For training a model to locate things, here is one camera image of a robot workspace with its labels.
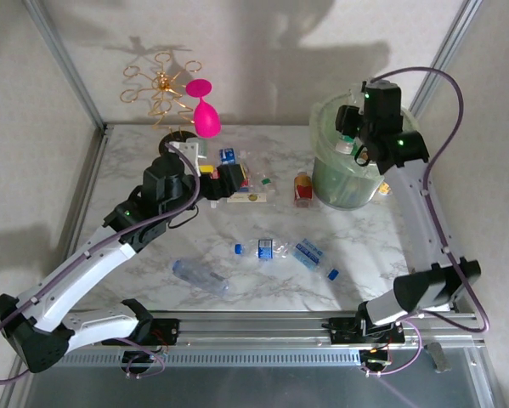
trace green plastic container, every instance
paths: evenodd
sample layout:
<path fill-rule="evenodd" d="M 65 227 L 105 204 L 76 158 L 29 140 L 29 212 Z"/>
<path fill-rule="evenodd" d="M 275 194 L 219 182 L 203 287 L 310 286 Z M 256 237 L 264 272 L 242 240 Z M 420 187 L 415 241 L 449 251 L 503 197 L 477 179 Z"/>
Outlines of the green plastic container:
<path fill-rule="evenodd" d="M 339 107 L 360 106 L 362 96 L 359 86 L 353 87 L 348 93 L 315 104 L 311 110 L 309 126 L 315 154 L 313 191 L 322 202 L 336 209 L 354 210 L 364 206 L 384 180 L 375 163 L 360 167 L 354 162 L 353 152 L 350 151 L 353 149 L 351 139 L 336 130 Z M 415 118 L 403 108 L 402 112 L 404 130 L 417 130 Z"/>

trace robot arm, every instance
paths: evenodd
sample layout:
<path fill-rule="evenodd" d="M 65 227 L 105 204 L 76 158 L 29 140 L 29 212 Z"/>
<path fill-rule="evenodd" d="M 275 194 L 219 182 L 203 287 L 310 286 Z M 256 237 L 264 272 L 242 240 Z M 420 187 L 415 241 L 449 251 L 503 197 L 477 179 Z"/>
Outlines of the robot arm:
<path fill-rule="evenodd" d="M 200 176 L 201 193 L 195 200 L 231 196 L 243 180 L 240 165 L 222 165 L 218 167 L 218 177 Z M 18 313 L 21 305 L 28 304 L 4 326 L 2 333 L 29 371 L 44 371 L 66 353 L 87 344 L 124 337 L 139 343 L 145 338 L 152 316 L 134 299 L 124 300 L 110 309 L 85 313 L 70 313 L 70 310 L 110 272 L 162 235 L 172 217 L 148 224 L 145 221 L 188 205 L 194 191 L 194 177 L 184 173 L 179 156 L 161 151 L 161 156 L 144 170 L 143 184 L 105 217 L 104 224 L 70 258 L 18 297 L 0 296 L 0 323 L 12 313 Z M 145 226 L 131 230 L 143 222 Z M 110 242 L 96 245 L 105 240 Z M 74 264 L 82 258 L 85 258 L 83 262 Z M 52 286 L 51 282 L 68 268 L 72 270 Z M 42 287 L 47 287 L 47 292 L 36 297 Z"/>
<path fill-rule="evenodd" d="M 380 332 L 380 326 L 391 327 L 400 317 L 419 309 L 455 301 L 463 293 L 464 286 L 449 253 L 460 259 L 470 283 L 480 276 L 480 267 L 477 261 L 466 261 L 463 257 L 444 220 L 431 178 L 427 180 L 427 190 L 424 189 L 427 148 L 418 132 L 403 131 L 399 87 L 380 80 L 364 83 L 362 92 L 363 112 L 355 106 L 342 106 L 337 113 L 336 129 L 361 141 L 369 158 L 359 165 L 375 161 L 379 173 L 394 191 L 413 245 L 415 269 L 414 274 L 396 278 L 391 291 L 359 306 L 357 320 L 362 334 L 368 335 L 370 331 Z M 425 199 L 427 194 L 433 208 Z M 433 214 L 439 226 L 433 222 Z M 445 237 L 444 246 L 441 236 Z"/>

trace pink silicone glass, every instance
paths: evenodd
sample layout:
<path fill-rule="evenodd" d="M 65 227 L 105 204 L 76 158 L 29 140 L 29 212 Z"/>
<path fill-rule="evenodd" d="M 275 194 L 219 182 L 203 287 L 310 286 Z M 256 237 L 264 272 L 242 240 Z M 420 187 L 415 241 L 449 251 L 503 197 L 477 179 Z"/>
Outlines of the pink silicone glass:
<path fill-rule="evenodd" d="M 186 93 L 200 99 L 194 109 L 194 127 L 197 135 L 205 139 L 214 138 L 222 128 L 217 110 L 203 100 L 211 89 L 212 85 L 207 79 L 195 79 L 186 85 Z"/>

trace water bottle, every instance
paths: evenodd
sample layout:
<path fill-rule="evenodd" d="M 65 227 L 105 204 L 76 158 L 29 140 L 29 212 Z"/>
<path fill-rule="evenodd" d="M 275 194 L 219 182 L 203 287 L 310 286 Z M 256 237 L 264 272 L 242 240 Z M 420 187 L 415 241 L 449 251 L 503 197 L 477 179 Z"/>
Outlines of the water bottle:
<path fill-rule="evenodd" d="M 228 292 L 229 282 L 211 267 L 195 259 L 179 259 L 172 265 L 172 274 L 204 291 L 220 296 Z"/>
<path fill-rule="evenodd" d="M 222 164 L 239 164 L 246 160 L 248 156 L 246 150 L 236 150 L 232 147 L 220 149 L 218 156 Z"/>
<path fill-rule="evenodd" d="M 256 171 L 253 175 L 253 184 L 255 189 L 260 189 L 268 194 L 268 196 L 274 196 L 277 192 L 277 189 L 274 185 L 274 180 L 266 174 L 262 169 L 261 171 Z"/>
<path fill-rule="evenodd" d="M 331 260 L 308 239 L 299 241 L 292 249 L 292 256 L 305 265 L 309 270 L 327 277 L 333 281 L 339 275 L 339 271 L 331 265 Z"/>
<path fill-rule="evenodd" d="M 290 244 L 272 238 L 262 240 L 250 240 L 246 243 L 236 243 L 234 252 L 243 257 L 254 257 L 258 259 L 286 258 Z"/>

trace yellow object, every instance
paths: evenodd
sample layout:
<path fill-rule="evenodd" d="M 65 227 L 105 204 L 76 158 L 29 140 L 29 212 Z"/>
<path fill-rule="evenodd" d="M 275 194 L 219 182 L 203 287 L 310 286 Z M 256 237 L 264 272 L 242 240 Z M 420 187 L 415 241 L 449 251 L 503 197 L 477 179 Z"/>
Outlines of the yellow object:
<path fill-rule="evenodd" d="M 379 193 L 381 193 L 384 196 L 387 196 L 390 194 L 390 186 L 388 183 L 382 182 L 381 186 L 379 187 Z"/>
<path fill-rule="evenodd" d="M 211 174 L 214 172 L 214 166 L 211 164 L 200 164 L 200 172 Z"/>

